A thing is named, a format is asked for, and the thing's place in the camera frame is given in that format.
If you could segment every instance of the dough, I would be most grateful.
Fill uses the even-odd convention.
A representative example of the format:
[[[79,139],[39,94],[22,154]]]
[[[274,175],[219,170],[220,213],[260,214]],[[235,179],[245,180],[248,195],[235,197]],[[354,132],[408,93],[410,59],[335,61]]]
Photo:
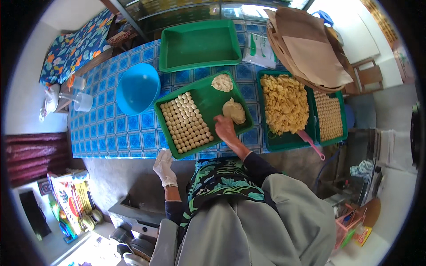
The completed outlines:
[[[241,125],[245,122],[245,111],[240,103],[234,102],[234,99],[231,99],[222,107],[223,115],[226,117],[232,118],[235,124]]]
[[[212,86],[213,88],[223,92],[230,92],[234,88],[231,77],[228,74],[221,74],[215,77],[212,81]]]

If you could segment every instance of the hand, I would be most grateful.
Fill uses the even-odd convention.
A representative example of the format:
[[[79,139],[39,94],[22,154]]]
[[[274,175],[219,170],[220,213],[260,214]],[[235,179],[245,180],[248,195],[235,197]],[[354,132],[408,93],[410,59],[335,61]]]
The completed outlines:
[[[213,119],[217,121],[214,126],[216,134],[221,140],[223,140],[226,144],[238,141],[237,135],[235,134],[234,122],[230,117],[224,117],[220,114],[215,116]]]
[[[169,149],[162,148],[160,154],[155,159],[153,170],[161,179],[162,186],[175,186],[178,184],[176,182],[176,174],[170,168],[172,166],[172,153]]]

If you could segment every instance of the plastic bag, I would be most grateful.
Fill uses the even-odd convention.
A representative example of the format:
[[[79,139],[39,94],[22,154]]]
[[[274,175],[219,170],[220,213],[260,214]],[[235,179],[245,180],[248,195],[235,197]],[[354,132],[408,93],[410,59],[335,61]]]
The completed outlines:
[[[242,60],[257,66],[275,69],[277,58],[267,37],[247,33]]]
[[[59,90],[60,85],[59,84],[53,84],[49,87],[49,89],[45,90],[46,98],[44,100],[44,105],[40,109],[40,115],[38,119],[40,122],[44,121],[44,118],[49,114],[56,111],[56,108],[58,107],[58,101],[59,101]]]

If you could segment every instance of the gray hijab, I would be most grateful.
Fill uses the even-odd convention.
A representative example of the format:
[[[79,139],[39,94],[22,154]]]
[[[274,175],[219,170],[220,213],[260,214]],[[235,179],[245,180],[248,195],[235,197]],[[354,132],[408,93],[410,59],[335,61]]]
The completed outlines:
[[[192,218],[177,247],[178,225],[164,219],[150,266],[322,266],[336,242],[332,207],[303,182],[268,176],[279,214],[266,203],[218,200]]]

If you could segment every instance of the blue hose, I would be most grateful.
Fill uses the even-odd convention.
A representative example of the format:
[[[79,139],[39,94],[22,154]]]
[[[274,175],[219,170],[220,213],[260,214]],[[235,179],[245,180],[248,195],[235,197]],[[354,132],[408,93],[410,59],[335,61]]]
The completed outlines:
[[[324,170],[324,168],[327,166],[327,164],[329,163],[329,162],[331,162],[332,160],[334,160],[335,159],[335,157],[336,157],[336,155],[338,155],[339,153],[340,153],[340,149],[343,147],[343,145],[342,146],[340,146],[339,147],[339,149],[337,150],[337,152],[335,152],[335,154],[333,154],[333,156],[331,156],[326,162],[325,162],[325,164],[322,166],[322,168],[321,168],[321,170],[319,171],[319,173],[318,173],[318,176],[315,178],[315,184],[314,184],[314,193],[316,194],[317,193],[317,190],[318,190],[318,181],[320,180],[320,176],[321,176],[321,172]]]

